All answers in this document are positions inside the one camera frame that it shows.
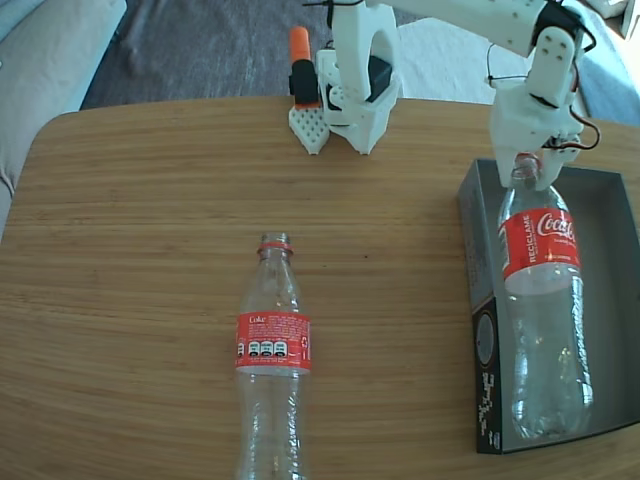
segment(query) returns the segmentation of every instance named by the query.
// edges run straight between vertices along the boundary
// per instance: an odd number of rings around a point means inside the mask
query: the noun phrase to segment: gray carpet
[[[317,50],[326,9],[304,0],[127,0],[128,11],[82,108],[289,92],[288,35]],[[415,17],[399,13],[398,23]]]

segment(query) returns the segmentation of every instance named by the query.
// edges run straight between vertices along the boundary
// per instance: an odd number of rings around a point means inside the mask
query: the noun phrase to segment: clear plastic bottle
[[[258,254],[258,272],[242,302],[236,333],[242,414],[236,480],[307,480],[302,436],[310,321],[302,314],[288,235],[263,235]]]
[[[518,156],[498,222],[516,337],[512,418],[527,439],[579,433],[593,403],[573,220],[555,188],[536,190],[538,173],[535,156]]]

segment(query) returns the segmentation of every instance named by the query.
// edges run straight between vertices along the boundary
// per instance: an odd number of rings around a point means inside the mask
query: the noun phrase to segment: cardboard box
[[[458,194],[473,317],[477,451],[504,454],[599,435],[640,422],[640,245],[622,176],[564,168],[582,260],[584,336],[594,403],[586,431],[522,439],[511,418],[515,337],[506,315],[497,222],[505,195],[493,160],[476,160]]]

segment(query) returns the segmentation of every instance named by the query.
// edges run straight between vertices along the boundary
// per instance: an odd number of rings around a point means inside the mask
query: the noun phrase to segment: couch
[[[77,111],[125,0],[0,0],[0,238],[27,153]]]

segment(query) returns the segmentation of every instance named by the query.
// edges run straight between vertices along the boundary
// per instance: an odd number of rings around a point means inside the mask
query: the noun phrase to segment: bottle neck
[[[270,232],[262,235],[260,248],[258,248],[260,262],[264,260],[281,260],[289,262],[289,257],[293,255],[291,240],[284,232]]]
[[[516,191],[531,191],[536,189],[540,178],[540,163],[535,155],[520,154],[511,172],[511,188]]]
[[[289,263],[290,253],[283,248],[269,247],[260,249],[258,255],[260,256],[260,263],[274,260]]]

